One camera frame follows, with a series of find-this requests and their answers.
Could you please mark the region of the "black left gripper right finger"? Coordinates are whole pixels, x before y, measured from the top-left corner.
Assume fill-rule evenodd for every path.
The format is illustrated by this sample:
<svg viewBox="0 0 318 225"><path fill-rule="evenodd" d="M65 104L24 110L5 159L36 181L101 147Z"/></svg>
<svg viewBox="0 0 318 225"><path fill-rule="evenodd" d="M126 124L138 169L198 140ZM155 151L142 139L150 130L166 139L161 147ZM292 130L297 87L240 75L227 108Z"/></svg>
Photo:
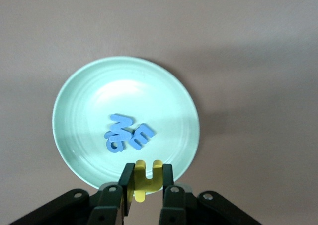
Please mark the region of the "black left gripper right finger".
<svg viewBox="0 0 318 225"><path fill-rule="evenodd" d="M171 164L163 165L160 225L259 225L260 222L215 191L194 196L174 182Z"/></svg>

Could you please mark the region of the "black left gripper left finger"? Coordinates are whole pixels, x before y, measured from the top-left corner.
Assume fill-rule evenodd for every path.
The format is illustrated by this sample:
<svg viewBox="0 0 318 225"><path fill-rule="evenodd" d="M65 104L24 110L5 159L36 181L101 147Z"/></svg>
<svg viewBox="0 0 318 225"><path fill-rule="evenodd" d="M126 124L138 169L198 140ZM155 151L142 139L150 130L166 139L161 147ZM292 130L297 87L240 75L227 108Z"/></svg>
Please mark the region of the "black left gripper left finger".
<svg viewBox="0 0 318 225"><path fill-rule="evenodd" d="M118 182L100 186L94 195L73 189L12 222L13 225L122 225L134 188L133 163Z"/></svg>

